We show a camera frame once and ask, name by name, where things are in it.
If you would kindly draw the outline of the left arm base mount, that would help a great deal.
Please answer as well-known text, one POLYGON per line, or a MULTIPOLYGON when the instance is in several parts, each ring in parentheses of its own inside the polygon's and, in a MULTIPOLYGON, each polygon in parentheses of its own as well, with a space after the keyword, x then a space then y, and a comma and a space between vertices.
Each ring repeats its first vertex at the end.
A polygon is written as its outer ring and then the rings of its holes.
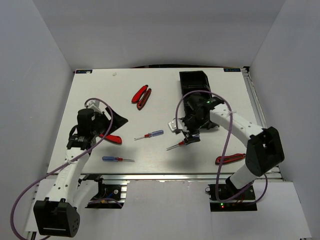
POLYGON ((78 180, 78 186, 88 181, 94 181, 98 185, 98 192, 94 195, 87 209, 121 209, 124 206, 125 193, 124 185, 120 183, 110 183, 100 174, 87 174, 78 180))

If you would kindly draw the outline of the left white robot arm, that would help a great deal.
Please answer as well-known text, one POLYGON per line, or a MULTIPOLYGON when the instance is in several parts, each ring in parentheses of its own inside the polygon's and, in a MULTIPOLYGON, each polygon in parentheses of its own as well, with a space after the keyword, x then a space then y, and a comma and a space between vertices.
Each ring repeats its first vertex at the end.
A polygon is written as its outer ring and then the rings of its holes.
POLYGON ((43 200, 37 200, 33 213, 42 236, 73 238, 80 225, 80 213, 94 198, 105 196, 106 187, 98 179, 80 183, 82 170, 91 156, 96 138, 109 135, 128 122, 112 109, 88 106, 78 111, 77 124, 70 130, 64 163, 43 200))

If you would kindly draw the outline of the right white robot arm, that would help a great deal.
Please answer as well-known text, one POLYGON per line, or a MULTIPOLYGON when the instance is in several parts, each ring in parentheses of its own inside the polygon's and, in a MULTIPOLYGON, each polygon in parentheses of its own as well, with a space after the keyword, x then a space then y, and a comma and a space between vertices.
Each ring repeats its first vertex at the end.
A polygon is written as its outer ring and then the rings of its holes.
POLYGON ((225 181, 226 195, 236 200, 244 193, 244 187, 285 160, 285 154, 278 130, 254 124, 236 112, 218 97, 202 98, 192 94, 186 100, 190 114, 182 118, 185 134, 194 135, 211 121, 235 136, 246 147, 244 165, 225 181))

